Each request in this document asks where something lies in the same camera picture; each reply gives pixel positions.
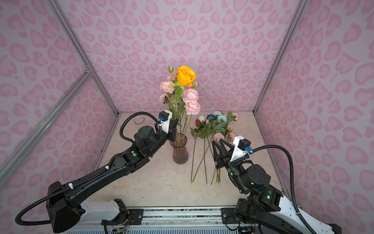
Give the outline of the white rose spray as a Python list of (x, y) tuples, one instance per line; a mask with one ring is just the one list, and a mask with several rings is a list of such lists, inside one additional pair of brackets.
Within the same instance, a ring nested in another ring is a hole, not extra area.
[(205, 116), (201, 115), (198, 117), (198, 120), (201, 122), (201, 123), (205, 123), (206, 122), (206, 118)]

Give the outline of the pink peony flower spray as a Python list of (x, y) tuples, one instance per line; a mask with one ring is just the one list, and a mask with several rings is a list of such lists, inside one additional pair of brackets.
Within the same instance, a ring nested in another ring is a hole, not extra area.
[(189, 126), (192, 116), (200, 113), (201, 106), (198, 102), (199, 94), (196, 89), (189, 88), (185, 89), (181, 96), (181, 133), (185, 134), (187, 127)]

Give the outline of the pink ribbed glass vase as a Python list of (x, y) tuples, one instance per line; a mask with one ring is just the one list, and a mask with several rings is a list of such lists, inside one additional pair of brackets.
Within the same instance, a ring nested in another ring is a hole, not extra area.
[(178, 133), (175, 141), (171, 141), (170, 145), (173, 148), (172, 159), (176, 164), (185, 164), (189, 159), (189, 153), (187, 151), (186, 145), (188, 139), (184, 134)]

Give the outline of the pink rose bud spray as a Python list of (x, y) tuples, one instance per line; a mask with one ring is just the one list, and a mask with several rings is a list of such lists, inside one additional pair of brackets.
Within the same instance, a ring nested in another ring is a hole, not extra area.
[(159, 89), (163, 91), (165, 94), (172, 94), (175, 90), (174, 82), (175, 82), (175, 74), (174, 74), (174, 67), (168, 67), (169, 75), (167, 76), (166, 80), (160, 83)]

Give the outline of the orange flower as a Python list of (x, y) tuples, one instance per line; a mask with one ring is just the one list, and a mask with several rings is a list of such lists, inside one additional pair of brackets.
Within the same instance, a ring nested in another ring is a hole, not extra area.
[(176, 69), (174, 92), (171, 98), (171, 107), (173, 111), (173, 118), (175, 120), (181, 119), (181, 96), (185, 89), (194, 88), (196, 89), (198, 83), (195, 81), (197, 78), (195, 72), (188, 66), (181, 66)]

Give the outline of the tall clear ribbed glass vase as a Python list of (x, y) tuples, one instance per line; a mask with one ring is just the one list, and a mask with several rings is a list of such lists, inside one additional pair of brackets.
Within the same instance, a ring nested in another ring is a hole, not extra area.
[(142, 125), (145, 122), (145, 118), (143, 116), (137, 116), (134, 118), (134, 123), (136, 125)]

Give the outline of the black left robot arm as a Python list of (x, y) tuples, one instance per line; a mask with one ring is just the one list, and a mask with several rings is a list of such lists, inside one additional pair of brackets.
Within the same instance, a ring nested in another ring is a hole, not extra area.
[(57, 196), (47, 200), (46, 208), (53, 232), (62, 233), (78, 224), (85, 214), (81, 206), (83, 201), (108, 184), (146, 165), (166, 141), (176, 138), (177, 124), (177, 120), (171, 121), (168, 133), (160, 130), (155, 132), (153, 128), (144, 126), (135, 134), (135, 143), (124, 152), (114, 155), (107, 165), (72, 181), (71, 186), (59, 181), (52, 183), (48, 187), (48, 195), (57, 193)]

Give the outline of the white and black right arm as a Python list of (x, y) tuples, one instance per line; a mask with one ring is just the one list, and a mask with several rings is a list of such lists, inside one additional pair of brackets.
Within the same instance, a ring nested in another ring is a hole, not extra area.
[[(234, 209), (235, 218), (242, 223), (256, 223), (279, 234), (340, 234), (337, 224), (326, 224), (301, 210), (296, 203), (294, 165), (290, 153), (279, 145), (265, 145), (252, 149), (251, 142), (237, 136), (232, 144), (224, 139), (212, 142), (217, 169), (225, 168), (230, 181), (246, 199), (239, 199)], [(250, 157), (264, 149), (283, 151), (290, 167), (290, 198), (270, 184), (271, 176), (253, 163)]]

